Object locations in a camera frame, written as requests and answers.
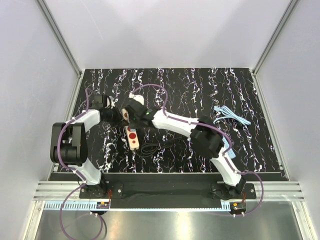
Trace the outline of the beige red power strip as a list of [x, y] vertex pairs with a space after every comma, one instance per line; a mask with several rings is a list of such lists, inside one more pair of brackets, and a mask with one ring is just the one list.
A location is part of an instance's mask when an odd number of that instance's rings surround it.
[[129, 113], [123, 108], [122, 116], [127, 122], [125, 125], [125, 131], [127, 135], [128, 145], [131, 151], [136, 151], [140, 148], [140, 143], [137, 135], [137, 131], [129, 126]]

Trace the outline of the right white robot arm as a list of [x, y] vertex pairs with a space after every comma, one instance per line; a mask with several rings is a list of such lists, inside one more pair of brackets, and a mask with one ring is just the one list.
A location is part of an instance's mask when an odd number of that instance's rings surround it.
[[246, 180], [232, 162], [223, 139], [229, 137], [216, 128], [207, 117], [188, 118], [165, 110], [150, 109], [131, 99], [122, 109], [131, 129], [154, 128], [171, 131], [189, 139], [193, 151], [210, 160], [222, 176], [228, 195], [239, 198], [245, 192]]

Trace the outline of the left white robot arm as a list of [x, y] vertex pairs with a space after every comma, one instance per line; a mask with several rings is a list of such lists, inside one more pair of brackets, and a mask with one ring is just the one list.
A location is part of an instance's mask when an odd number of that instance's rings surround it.
[[50, 160], [71, 170], [90, 187], [97, 198], [108, 193], [108, 186], [102, 172], [88, 158], [87, 132], [106, 122], [119, 126], [123, 120], [115, 106], [114, 99], [108, 95], [94, 95], [89, 108], [67, 122], [56, 122], [51, 130]]

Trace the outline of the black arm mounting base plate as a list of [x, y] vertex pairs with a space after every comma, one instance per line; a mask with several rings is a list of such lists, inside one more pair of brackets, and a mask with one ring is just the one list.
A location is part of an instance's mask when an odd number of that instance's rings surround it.
[[81, 199], [106, 198], [107, 190], [114, 199], [134, 195], [213, 197], [218, 200], [257, 198], [252, 183], [241, 180], [241, 194], [236, 195], [233, 187], [227, 186], [219, 173], [106, 173], [105, 187], [86, 186], [81, 188]]

